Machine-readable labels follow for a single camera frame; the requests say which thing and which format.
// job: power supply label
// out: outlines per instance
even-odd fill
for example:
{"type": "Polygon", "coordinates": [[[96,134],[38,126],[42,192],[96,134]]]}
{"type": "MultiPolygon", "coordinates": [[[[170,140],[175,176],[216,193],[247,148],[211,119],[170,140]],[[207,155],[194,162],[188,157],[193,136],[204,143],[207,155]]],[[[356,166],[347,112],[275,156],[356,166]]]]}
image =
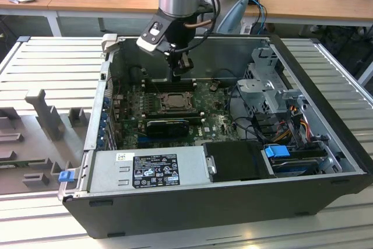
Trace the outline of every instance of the power supply label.
{"type": "Polygon", "coordinates": [[[132,170],[136,189],[180,185],[176,154],[133,157],[132,170]]]}

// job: blue latch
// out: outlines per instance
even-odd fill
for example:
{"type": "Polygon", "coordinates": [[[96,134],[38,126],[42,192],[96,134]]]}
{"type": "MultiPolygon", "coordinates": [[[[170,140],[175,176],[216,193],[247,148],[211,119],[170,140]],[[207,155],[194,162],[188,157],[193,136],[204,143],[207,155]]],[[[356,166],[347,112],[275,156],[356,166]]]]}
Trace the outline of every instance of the blue latch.
{"type": "Polygon", "coordinates": [[[74,182],[75,171],[68,170],[62,171],[59,173],[58,181],[59,182],[74,182]]]}
{"type": "Polygon", "coordinates": [[[290,157],[289,151],[286,146],[283,145],[273,145],[269,146],[264,150],[267,157],[290,157]]]}

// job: motherboard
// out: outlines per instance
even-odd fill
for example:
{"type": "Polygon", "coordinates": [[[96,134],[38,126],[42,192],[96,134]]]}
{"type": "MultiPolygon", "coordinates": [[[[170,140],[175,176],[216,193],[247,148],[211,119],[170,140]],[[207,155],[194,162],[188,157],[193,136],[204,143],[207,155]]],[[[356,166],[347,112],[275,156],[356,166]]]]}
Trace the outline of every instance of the motherboard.
{"type": "Polygon", "coordinates": [[[238,140],[226,108],[227,89],[211,80],[132,85],[117,97],[117,127],[121,128],[118,148],[199,146],[238,140]]]}

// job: white desk leg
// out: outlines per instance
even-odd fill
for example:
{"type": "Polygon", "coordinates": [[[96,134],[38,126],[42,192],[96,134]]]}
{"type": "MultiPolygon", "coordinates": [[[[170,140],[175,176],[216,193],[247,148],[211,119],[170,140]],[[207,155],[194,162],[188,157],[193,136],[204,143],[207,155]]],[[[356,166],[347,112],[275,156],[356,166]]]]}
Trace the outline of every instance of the white desk leg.
{"type": "Polygon", "coordinates": [[[98,18],[98,26],[100,26],[100,31],[106,31],[104,19],[102,17],[98,18]]]}
{"type": "Polygon", "coordinates": [[[62,36],[61,29],[60,29],[61,23],[59,22],[59,17],[56,11],[48,12],[46,17],[48,19],[49,27],[52,30],[53,36],[61,37],[62,36]]]}
{"type": "Polygon", "coordinates": [[[364,71],[364,73],[358,79],[358,82],[361,86],[365,86],[369,80],[373,77],[373,61],[368,66],[368,68],[364,71]]]}

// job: blue cable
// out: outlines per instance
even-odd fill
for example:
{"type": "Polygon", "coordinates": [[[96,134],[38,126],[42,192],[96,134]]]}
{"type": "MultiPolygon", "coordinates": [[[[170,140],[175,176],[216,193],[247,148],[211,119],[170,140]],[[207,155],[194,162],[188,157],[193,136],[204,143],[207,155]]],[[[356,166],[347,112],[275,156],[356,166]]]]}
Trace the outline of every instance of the blue cable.
{"type": "Polygon", "coordinates": [[[263,29],[263,26],[264,26],[264,10],[263,10],[263,6],[261,5],[261,4],[259,4],[259,2],[258,1],[256,1],[256,0],[251,0],[252,2],[254,2],[257,6],[258,6],[258,8],[261,10],[261,13],[262,13],[262,24],[261,24],[261,28],[259,29],[259,31],[258,31],[258,34],[260,34],[261,33],[261,30],[263,29]]]}

